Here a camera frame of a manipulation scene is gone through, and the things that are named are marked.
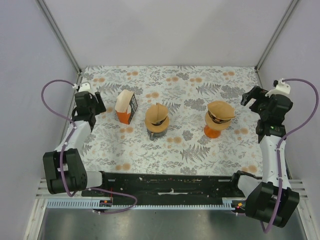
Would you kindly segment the bamboo ring dripper stand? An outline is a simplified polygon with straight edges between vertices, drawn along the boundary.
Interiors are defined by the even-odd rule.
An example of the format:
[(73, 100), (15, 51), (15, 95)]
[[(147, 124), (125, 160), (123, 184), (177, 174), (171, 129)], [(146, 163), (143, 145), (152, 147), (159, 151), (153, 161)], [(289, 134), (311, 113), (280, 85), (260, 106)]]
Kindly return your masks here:
[(231, 121), (228, 121), (225, 123), (215, 123), (207, 113), (206, 113), (204, 119), (205, 119), (205, 123), (208, 125), (208, 127), (215, 130), (215, 131), (223, 131), (231, 125)]

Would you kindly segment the brown paper coffee filter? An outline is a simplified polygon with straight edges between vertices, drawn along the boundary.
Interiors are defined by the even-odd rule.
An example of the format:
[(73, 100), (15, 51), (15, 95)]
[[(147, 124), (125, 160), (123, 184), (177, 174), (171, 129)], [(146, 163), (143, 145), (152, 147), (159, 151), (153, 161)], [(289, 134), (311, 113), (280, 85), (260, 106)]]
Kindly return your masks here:
[(231, 120), (235, 118), (235, 109), (225, 101), (216, 100), (207, 105), (208, 115), (212, 119)]

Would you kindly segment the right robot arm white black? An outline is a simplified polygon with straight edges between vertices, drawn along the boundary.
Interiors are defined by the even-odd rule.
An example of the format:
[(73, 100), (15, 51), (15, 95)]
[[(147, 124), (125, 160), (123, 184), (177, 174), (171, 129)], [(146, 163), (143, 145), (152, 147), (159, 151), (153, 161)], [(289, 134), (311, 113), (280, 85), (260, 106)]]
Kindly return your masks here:
[(262, 153), (262, 179), (239, 170), (232, 176), (229, 191), (235, 197), (244, 194), (245, 215), (267, 224), (265, 230), (271, 226), (283, 228), (300, 201), (299, 193), (292, 190), (284, 157), (283, 121), (293, 102), (286, 92), (259, 86), (242, 95), (241, 105), (246, 106), (250, 100), (254, 100), (250, 110), (259, 115), (255, 132)]

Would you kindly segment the orange coffee filter box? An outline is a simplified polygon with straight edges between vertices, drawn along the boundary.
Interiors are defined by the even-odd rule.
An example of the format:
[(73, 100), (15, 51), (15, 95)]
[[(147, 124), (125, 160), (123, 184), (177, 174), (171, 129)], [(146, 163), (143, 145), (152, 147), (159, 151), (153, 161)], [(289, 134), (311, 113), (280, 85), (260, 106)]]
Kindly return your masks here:
[(138, 109), (138, 102), (133, 91), (124, 89), (116, 98), (115, 112), (122, 124), (129, 125)]

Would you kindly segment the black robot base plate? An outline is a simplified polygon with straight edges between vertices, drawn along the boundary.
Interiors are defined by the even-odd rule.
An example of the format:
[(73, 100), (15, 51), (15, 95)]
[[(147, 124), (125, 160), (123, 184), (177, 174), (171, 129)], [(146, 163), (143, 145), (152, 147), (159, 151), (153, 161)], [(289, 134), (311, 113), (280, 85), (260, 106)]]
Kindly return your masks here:
[(100, 189), (124, 193), (145, 204), (219, 203), (243, 198), (230, 176), (102, 173)]

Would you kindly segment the ribbed glass coffee dripper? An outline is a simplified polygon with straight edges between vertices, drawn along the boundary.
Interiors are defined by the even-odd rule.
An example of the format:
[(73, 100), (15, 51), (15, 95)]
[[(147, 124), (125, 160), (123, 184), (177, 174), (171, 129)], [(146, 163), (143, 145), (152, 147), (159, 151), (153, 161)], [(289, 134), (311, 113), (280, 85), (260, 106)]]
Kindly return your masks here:
[(216, 117), (215, 115), (213, 115), (209, 111), (207, 113), (208, 113), (208, 116), (210, 117), (210, 119), (216, 124), (224, 124), (224, 123), (231, 121), (231, 118), (221, 119), (221, 118)]

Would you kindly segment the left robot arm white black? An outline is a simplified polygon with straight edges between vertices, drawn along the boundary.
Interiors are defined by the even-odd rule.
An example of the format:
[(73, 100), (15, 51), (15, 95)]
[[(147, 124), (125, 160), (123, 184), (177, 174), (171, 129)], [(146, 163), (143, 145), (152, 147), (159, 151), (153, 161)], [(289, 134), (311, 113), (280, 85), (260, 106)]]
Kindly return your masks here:
[(86, 171), (80, 149), (91, 134), (96, 116), (105, 112), (106, 108), (97, 91), (81, 91), (75, 94), (76, 107), (72, 112), (66, 136), (54, 151), (43, 155), (43, 165), (47, 189), (50, 194), (81, 192), (87, 188), (103, 197), (110, 192), (109, 182), (103, 180), (100, 171)]

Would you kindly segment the grey ribbed glass carafe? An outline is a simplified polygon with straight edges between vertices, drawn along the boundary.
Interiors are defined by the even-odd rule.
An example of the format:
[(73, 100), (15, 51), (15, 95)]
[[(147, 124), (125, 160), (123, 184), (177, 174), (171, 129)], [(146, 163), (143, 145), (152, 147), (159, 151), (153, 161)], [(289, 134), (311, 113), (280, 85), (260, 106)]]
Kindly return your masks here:
[(147, 134), (149, 136), (149, 140), (150, 141), (154, 141), (157, 140), (159, 138), (162, 138), (163, 136), (165, 136), (167, 133), (167, 130), (164, 130), (162, 132), (152, 132), (150, 130), (147, 130)]

